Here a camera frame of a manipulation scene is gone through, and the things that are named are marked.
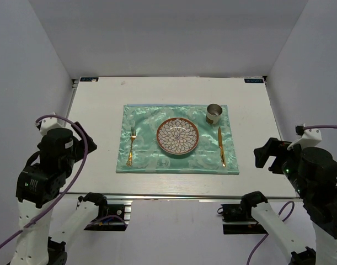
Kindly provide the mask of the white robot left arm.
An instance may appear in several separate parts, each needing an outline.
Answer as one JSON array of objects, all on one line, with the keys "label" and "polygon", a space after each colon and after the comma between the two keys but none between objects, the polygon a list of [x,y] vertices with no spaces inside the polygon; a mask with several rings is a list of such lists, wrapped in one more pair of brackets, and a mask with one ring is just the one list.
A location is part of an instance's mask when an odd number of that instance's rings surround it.
[{"label": "white robot left arm", "polygon": [[108,215],[106,197],[88,193],[79,197],[76,211],[60,230],[49,234],[53,208],[71,187],[66,179],[74,164],[81,163],[80,172],[87,156],[97,149],[79,122],[66,119],[71,125],[67,129],[58,123],[60,119],[51,114],[36,122],[42,139],[17,181],[20,231],[11,264],[65,264],[76,236],[92,221]]}]

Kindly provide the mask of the patterned orange rim plate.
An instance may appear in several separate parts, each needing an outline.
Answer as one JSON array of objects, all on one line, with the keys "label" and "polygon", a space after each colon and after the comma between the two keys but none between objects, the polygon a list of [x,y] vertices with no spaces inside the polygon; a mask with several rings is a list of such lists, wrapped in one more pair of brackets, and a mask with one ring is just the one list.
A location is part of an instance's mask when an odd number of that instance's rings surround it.
[{"label": "patterned orange rim plate", "polygon": [[199,143],[197,126],[185,118],[170,118],[160,124],[156,132],[159,147],[170,155],[186,155]]}]

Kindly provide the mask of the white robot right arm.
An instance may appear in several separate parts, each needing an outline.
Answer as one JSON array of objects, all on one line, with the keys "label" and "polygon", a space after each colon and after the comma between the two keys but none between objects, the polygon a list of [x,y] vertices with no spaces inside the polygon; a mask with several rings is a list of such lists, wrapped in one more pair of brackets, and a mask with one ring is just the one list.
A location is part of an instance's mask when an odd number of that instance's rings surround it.
[{"label": "white robot right arm", "polygon": [[315,249],[285,225],[261,192],[242,196],[241,215],[265,229],[288,264],[337,264],[337,162],[317,146],[322,140],[320,130],[330,128],[337,129],[337,125],[298,125],[299,139],[287,142],[271,137],[254,150],[257,168],[274,157],[269,171],[288,179],[312,221]]}]

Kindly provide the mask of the gold fork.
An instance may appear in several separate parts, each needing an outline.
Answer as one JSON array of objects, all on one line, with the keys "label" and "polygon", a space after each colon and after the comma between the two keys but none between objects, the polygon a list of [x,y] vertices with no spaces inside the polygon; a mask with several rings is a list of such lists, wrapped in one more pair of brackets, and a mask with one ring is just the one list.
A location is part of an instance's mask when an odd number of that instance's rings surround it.
[{"label": "gold fork", "polygon": [[132,153],[132,148],[133,148],[133,142],[136,140],[136,128],[133,126],[130,130],[130,150],[129,150],[129,156],[126,162],[127,166],[132,166],[132,159],[133,159],[133,153]]}]

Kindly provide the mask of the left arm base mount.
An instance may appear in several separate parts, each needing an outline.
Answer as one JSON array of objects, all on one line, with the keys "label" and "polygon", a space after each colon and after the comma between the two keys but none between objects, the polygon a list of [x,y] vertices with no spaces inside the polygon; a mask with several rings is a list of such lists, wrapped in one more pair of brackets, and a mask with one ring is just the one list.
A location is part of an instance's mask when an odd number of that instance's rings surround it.
[{"label": "left arm base mount", "polygon": [[106,196],[100,193],[88,193],[78,197],[77,207],[82,202],[92,202],[98,208],[98,216],[92,220],[85,231],[125,231],[125,205],[110,204]]}]

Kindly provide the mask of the metal cup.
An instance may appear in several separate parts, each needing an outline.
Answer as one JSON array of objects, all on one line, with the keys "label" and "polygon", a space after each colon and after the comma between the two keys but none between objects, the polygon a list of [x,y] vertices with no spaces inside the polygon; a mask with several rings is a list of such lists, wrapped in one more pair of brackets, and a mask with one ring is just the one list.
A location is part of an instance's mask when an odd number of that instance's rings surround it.
[{"label": "metal cup", "polygon": [[217,124],[221,118],[223,109],[218,104],[210,104],[206,109],[206,122],[213,125]]}]

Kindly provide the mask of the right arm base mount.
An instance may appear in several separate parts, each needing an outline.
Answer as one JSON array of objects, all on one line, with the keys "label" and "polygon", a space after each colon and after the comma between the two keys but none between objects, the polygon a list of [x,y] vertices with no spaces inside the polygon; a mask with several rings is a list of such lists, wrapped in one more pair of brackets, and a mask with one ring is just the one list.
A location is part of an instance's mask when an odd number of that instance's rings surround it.
[{"label": "right arm base mount", "polygon": [[242,209],[240,204],[221,204],[224,235],[266,235],[265,229]]}]

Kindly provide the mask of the green satin cloth napkin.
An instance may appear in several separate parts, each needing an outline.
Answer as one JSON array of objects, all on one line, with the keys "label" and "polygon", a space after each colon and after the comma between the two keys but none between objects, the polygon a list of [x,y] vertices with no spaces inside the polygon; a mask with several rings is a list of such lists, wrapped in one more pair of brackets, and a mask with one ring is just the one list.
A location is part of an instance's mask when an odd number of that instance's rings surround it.
[{"label": "green satin cloth napkin", "polygon": [[[220,174],[238,175],[239,168],[234,149],[228,107],[217,124],[206,122],[205,105],[125,105],[122,115],[121,136],[117,157],[117,173],[163,173],[163,174]],[[186,155],[170,155],[157,142],[156,132],[162,122],[170,118],[185,118],[192,121],[199,131],[199,143]],[[130,130],[136,128],[133,142],[132,166],[126,162],[130,150]],[[218,145],[218,128],[222,140],[226,167],[222,166]]]}]

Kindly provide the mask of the gold knife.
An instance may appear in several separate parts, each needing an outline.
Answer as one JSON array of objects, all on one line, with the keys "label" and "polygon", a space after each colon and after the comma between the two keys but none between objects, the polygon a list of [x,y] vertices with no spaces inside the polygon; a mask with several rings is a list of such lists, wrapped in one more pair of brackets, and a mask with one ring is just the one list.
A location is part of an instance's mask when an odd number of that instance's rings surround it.
[{"label": "gold knife", "polygon": [[226,158],[225,158],[225,154],[224,154],[224,147],[223,147],[223,140],[222,140],[222,130],[219,127],[218,128],[218,145],[220,148],[220,158],[221,158],[221,163],[223,167],[226,167]]}]

